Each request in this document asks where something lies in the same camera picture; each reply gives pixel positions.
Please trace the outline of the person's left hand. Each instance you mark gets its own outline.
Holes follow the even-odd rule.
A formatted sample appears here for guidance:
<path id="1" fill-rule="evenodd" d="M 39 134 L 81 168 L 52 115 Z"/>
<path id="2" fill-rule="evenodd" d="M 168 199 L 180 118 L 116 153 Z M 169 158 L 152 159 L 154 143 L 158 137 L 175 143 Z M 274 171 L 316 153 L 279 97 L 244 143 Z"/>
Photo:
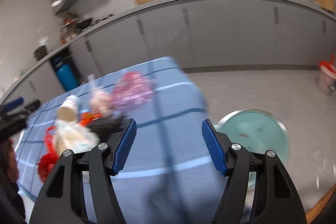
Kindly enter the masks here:
<path id="1" fill-rule="evenodd" d="M 1 169 L 10 183 L 17 182 L 19 170 L 11 138 L 1 142 Z"/>

